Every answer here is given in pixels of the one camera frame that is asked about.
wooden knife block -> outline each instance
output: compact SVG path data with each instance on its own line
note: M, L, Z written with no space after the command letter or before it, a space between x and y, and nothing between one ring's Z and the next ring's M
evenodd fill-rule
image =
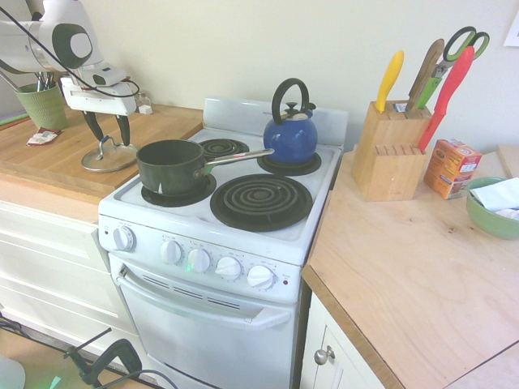
M383 113L375 102L368 107L366 121L351 168L366 201L409 200L422 175L427 154L416 146L431 120L427 108L398 113L387 101Z

baking soda box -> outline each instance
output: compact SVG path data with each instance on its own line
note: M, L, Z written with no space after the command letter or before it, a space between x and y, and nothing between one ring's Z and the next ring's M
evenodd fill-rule
M466 194L466 186L481 160L481 153L455 140L436 142L423 180L444 199Z

cable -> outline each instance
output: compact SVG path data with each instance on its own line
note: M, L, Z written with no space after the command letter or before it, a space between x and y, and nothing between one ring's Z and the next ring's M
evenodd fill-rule
M67 66L65 66L59 59L57 59L54 54L52 54L50 52L50 50L48 50L38 39L36 39L34 37L33 34L31 34L24 26L22 26L18 20L16 20L14 17L11 16L11 14L9 12L7 12L6 10L3 9L2 6L0 6L0 11L3 12L3 14L5 16L7 16L14 24L16 24L16 26L18 26L23 32L25 32L33 41L35 41L54 61L56 61L63 69L65 69L66 71L69 72L70 75L74 76L74 78L76 78L78 81L80 81L81 83L83 83L84 85L86 85L87 87L89 87L90 89L92 89L93 91L96 91L98 93L100 93L101 95L105 95L105 96L108 96L108 97L119 97L119 98L123 98L123 97L133 97L135 95L137 95L139 92L140 92L140 87L139 85L137 85L137 83L135 83L134 81L131 81L131 80L127 80L126 82L128 83L133 83L136 87L137 87L137 91L135 91L134 93L132 93L131 95L113 95L111 93L107 93L107 92L103 92L101 90L99 90L97 87L93 87L92 85L88 84L86 81L84 81L83 79L81 79L78 75L76 75L74 73L74 71L72 71L71 69L69 69Z
M10 320L3 316L0 312L0 328L9 328L14 332L18 332L21 336L31 339L29 335L22 329L22 325L14 320Z
M156 370L137 370L133 373L127 374L122 376L121 378L116 379L115 381L112 381L111 383L107 383L106 385L103 385L102 387L97 387L96 389L106 389L107 387L111 387L112 385L115 385L116 383L120 383L121 381L124 381L125 379L128 379L130 377L133 377L134 375L140 375L142 373L151 373L151 374L157 374L160 375L163 379L165 379L174 389L178 389L178 387L171 381L165 374L161 373L160 371Z

oven door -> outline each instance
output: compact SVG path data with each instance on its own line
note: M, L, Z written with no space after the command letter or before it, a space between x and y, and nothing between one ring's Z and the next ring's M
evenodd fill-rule
M290 387L296 306L172 281L137 267L126 267L115 280L152 358L209 387Z

utensil holder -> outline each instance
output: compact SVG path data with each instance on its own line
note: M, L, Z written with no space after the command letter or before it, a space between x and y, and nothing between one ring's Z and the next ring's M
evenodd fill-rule
M366 201L409 200L420 180L427 154L416 147L431 120L427 108L398 113L387 101L380 113L375 102L366 121L351 169Z
M36 127L49 130L64 130L68 127L62 93L56 84L51 89L36 91L36 84L25 85L16 92L29 117Z

